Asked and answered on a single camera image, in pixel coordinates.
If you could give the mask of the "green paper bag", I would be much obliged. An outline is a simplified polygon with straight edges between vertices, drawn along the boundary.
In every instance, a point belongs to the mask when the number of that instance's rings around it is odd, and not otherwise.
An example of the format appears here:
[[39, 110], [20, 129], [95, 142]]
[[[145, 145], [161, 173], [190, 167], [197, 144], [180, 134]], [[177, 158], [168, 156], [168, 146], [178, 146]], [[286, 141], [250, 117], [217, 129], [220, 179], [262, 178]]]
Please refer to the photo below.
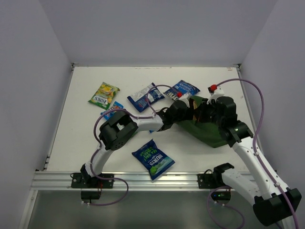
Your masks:
[[212, 148], [227, 145], [214, 123], [200, 123], [195, 120], [185, 120], [177, 123], [184, 131]]

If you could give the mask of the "blue Kettle crisps bag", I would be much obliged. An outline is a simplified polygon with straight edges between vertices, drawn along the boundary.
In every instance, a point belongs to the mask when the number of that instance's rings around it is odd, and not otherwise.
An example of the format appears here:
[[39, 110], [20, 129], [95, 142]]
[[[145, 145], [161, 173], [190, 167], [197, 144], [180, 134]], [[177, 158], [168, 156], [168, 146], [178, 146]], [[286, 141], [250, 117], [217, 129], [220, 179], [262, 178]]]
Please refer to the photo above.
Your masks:
[[190, 93], [191, 95], [196, 95], [200, 92], [200, 89], [196, 86], [184, 81], [180, 80], [174, 86], [170, 87], [163, 94], [171, 98], [173, 101], [178, 100], [182, 95], [186, 93]]

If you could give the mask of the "dark blue snack bag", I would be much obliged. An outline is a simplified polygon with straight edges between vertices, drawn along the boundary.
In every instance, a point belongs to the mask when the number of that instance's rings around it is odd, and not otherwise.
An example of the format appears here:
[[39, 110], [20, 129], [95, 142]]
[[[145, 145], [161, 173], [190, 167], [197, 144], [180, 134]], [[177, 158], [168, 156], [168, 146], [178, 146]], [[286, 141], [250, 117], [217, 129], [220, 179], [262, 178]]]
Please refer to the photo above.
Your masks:
[[148, 108], [149, 107], [148, 102], [150, 104], [154, 104], [159, 100], [165, 98], [164, 95], [157, 88], [153, 88], [154, 86], [155, 84], [151, 83], [142, 90], [127, 96], [128, 101], [134, 106], [134, 108], [138, 112], [141, 113], [146, 108]]

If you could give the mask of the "blue Burts crisps bag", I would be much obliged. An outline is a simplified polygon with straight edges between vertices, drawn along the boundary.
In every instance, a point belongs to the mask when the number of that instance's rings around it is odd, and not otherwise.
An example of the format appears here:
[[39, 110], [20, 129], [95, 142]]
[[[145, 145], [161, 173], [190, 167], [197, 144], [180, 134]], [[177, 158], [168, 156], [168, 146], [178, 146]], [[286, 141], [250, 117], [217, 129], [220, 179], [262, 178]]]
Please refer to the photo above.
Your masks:
[[132, 155], [147, 169], [152, 181], [175, 164], [172, 158], [157, 147], [153, 139], [132, 152]]

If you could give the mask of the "blue M&Ms packet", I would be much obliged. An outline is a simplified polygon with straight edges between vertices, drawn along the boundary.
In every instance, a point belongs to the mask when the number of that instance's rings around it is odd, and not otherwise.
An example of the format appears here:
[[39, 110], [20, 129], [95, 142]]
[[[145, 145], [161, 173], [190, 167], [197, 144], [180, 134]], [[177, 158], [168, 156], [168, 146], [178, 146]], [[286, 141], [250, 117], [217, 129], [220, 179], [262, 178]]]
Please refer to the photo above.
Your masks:
[[113, 103], [113, 105], [109, 108], [109, 110], [111, 110], [111, 112], [109, 112], [109, 113], [107, 111], [101, 112], [100, 115], [102, 115], [105, 120], [109, 120], [114, 115], [116, 110], [123, 109], [123, 108], [124, 108], [124, 106], [121, 103], [115, 101]]

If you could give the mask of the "green Fox's candy bag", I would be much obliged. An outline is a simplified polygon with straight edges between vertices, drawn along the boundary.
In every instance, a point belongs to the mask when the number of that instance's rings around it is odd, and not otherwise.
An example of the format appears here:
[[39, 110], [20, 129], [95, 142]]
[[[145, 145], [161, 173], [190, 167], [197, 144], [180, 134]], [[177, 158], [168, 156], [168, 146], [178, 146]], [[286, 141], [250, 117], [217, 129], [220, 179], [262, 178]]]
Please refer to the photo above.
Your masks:
[[103, 82], [88, 102], [104, 110], [108, 110], [119, 91], [120, 88]]

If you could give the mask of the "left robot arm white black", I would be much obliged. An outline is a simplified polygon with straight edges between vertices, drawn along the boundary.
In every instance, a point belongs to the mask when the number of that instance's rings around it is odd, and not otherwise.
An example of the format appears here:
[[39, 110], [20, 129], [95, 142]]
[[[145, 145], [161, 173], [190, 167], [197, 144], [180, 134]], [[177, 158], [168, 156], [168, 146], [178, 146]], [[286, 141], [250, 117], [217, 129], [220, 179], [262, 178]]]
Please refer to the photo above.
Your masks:
[[170, 129], [173, 124], [191, 120], [193, 110], [189, 102], [181, 100], [153, 116], [135, 116], [125, 109], [117, 109], [114, 115], [101, 125], [100, 134], [96, 135], [96, 127], [101, 120], [99, 117], [93, 128], [98, 146], [90, 160], [81, 167], [83, 183], [88, 187], [96, 186], [110, 155], [122, 148], [134, 134], [141, 131], [160, 132]]

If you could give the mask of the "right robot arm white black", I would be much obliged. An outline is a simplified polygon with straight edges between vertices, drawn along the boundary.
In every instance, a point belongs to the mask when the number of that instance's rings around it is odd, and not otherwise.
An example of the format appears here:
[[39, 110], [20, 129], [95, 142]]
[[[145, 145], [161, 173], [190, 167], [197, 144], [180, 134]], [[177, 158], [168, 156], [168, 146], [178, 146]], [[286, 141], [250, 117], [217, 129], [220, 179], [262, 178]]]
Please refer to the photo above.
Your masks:
[[264, 226], [292, 217], [295, 228], [299, 228], [296, 210], [301, 193], [296, 188], [291, 189], [273, 170], [250, 128], [237, 119], [234, 100], [227, 96], [203, 99], [196, 112], [200, 122], [217, 125], [222, 139], [242, 159], [254, 179], [250, 181], [233, 165], [225, 163], [213, 169], [214, 185], [229, 186], [237, 191], [250, 203]]

